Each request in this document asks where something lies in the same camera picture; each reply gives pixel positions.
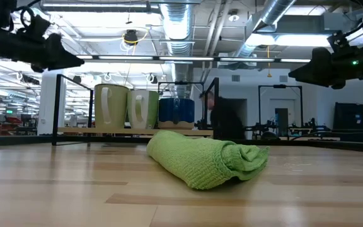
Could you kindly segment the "large green mug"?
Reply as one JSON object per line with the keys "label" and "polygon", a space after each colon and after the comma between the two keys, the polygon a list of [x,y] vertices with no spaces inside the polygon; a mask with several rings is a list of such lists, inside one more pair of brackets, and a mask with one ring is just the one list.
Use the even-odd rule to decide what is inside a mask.
{"label": "large green mug", "polygon": [[124,128],[128,91],[127,87],[117,84],[98,84],[94,87],[96,128]]}

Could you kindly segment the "black cabinet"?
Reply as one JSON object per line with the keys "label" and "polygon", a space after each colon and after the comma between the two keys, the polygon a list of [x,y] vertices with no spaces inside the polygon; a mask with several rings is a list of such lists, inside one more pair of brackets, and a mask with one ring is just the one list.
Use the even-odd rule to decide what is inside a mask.
{"label": "black cabinet", "polygon": [[333,131],[345,133],[341,141],[363,143],[363,104],[336,102]]}

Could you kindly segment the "black table edge rail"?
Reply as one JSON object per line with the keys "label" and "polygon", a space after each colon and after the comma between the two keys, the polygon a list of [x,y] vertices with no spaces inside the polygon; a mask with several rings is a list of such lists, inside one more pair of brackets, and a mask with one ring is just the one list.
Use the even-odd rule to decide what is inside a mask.
{"label": "black table edge rail", "polygon": [[[0,136],[0,146],[50,143],[56,146],[76,143],[135,143],[147,144],[148,138],[141,137],[88,137],[88,136]],[[342,149],[363,152],[363,143],[340,141],[255,141],[237,140],[238,144],[256,146],[309,146],[315,148]]]}

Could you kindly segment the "rolled green towel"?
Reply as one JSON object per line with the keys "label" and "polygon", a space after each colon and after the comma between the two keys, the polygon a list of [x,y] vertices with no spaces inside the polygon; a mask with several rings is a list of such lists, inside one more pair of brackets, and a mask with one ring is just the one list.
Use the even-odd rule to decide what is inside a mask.
{"label": "rolled green towel", "polygon": [[148,155],[188,187],[207,190],[238,178],[247,181],[267,165],[269,148],[211,138],[190,138],[173,131],[157,132]]}

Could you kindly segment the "blue mug with ring handle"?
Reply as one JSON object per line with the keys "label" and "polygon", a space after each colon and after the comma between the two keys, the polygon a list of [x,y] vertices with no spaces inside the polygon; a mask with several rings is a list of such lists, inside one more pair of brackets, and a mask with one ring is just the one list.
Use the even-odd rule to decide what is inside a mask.
{"label": "blue mug with ring handle", "polygon": [[158,127],[160,129],[194,128],[195,102],[188,98],[162,98],[159,101]]}

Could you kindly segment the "green and white mug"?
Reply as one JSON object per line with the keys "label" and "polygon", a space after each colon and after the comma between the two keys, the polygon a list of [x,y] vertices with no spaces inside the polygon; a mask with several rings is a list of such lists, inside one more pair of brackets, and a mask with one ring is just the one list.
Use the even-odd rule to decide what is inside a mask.
{"label": "green and white mug", "polygon": [[153,129],[158,117],[159,93],[132,90],[127,93],[127,116],[133,129]]}

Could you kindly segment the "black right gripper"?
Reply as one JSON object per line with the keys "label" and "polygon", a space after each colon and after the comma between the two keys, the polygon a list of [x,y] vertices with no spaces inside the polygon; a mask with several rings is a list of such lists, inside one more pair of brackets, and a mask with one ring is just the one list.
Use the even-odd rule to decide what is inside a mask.
{"label": "black right gripper", "polygon": [[[330,85],[331,65],[333,76]],[[363,50],[353,47],[331,56],[324,47],[314,48],[310,62],[291,71],[289,77],[302,83],[330,86],[334,90],[342,89],[347,80],[363,80]]]}

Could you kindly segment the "overhead light bar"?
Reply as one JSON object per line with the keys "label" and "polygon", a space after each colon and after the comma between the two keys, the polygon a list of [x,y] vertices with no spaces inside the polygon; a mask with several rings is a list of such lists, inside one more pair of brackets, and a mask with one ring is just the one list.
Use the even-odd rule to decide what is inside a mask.
{"label": "overhead light bar", "polygon": [[276,62],[276,63],[309,63],[311,59],[287,58],[241,58],[241,57],[194,57],[194,56],[148,56],[148,55],[77,55],[84,60],[115,61],[204,61],[204,62]]}

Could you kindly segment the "person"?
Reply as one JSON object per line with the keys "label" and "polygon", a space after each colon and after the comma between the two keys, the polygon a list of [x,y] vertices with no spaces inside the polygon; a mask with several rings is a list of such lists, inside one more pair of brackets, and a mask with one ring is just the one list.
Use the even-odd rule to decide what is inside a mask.
{"label": "person", "polygon": [[228,99],[219,97],[214,99],[213,92],[208,92],[207,98],[202,92],[199,96],[204,102],[207,100],[207,109],[210,111],[210,122],[213,129],[217,129],[221,139],[245,139],[245,130],[241,119]]}

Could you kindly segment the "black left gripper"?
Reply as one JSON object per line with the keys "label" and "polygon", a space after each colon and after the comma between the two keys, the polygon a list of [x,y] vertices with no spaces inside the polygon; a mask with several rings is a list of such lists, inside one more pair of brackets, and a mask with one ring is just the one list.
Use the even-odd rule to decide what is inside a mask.
{"label": "black left gripper", "polygon": [[31,69],[35,72],[42,73],[46,68],[48,70],[66,69],[84,64],[84,60],[71,54],[62,46],[61,36],[57,33],[49,35],[46,39],[45,50],[40,43],[0,30],[0,57],[30,63]]}

